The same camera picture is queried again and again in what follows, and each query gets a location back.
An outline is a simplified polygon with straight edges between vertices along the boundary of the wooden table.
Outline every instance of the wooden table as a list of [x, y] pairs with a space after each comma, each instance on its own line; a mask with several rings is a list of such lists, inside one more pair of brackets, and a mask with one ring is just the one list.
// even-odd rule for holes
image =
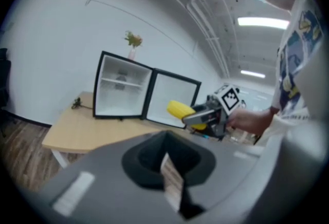
[[[93, 107], [92, 92], [82, 92], [79, 97], [82, 105]], [[187, 130], [148, 120], [95, 119], [92, 109], [84, 107], [71, 109], [70, 105], [50, 128], [42, 146], [51, 149], [59, 164], [66, 167], [69, 162], [60, 152], [88, 153], [103, 145], [162, 130], [172, 130], [183, 137], [188, 137], [189, 134]]]

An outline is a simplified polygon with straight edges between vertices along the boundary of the black chair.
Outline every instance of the black chair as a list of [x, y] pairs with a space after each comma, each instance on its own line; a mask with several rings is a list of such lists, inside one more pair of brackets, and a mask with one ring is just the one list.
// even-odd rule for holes
[[7, 115], [2, 108], [7, 105], [9, 100], [9, 94], [7, 91], [7, 79], [11, 67], [11, 61], [7, 60], [6, 53], [7, 49], [0, 49], [0, 131], [3, 137], [6, 135], [3, 132], [2, 125], [7, 120]]

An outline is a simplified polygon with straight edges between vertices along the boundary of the fluorescent light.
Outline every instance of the fluorescent light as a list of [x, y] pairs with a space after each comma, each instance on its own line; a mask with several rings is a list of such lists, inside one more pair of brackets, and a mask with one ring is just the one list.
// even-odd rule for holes
[[261, 73], [257, 73], [257, 72], [252, 72], [252, 71], [248, 71], [248, 70], [242, 70], [241, 71], [241, 74], [255, 76], [255, 77], [259, 77], [259, 78], [265, 78], [265, 74], [261, 74]]
[[289, 21], [269, 17], [238, 17], [237, 22], [240, 26], [262, 26], [278, 29], [287, 29], [289, 25]]
[[264, 97], [264, 96], [257, 95], [257, 97], [258, 97], [258, 98], [261, 98], [261, 99], [264, 99], [264, 100], [267, 100], [267, 98]]

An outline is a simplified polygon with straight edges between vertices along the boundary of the table leg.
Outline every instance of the table leg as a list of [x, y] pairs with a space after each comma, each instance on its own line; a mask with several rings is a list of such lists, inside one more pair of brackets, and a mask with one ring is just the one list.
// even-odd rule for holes
[[62, 168], [66, 168], [70, 164], [70, 162], [60, 152], [53, 149], [51, 149], [51, 151]]

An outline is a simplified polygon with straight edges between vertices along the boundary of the small plant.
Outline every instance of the small plant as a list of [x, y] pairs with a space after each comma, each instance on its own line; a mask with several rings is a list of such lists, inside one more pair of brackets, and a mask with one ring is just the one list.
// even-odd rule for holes
[[125, 40], [129, 42], [129, 46], [137, 48], [142, 44], [143, 39], [139, 35], [133, 35], [131, 31], [126, 31]]

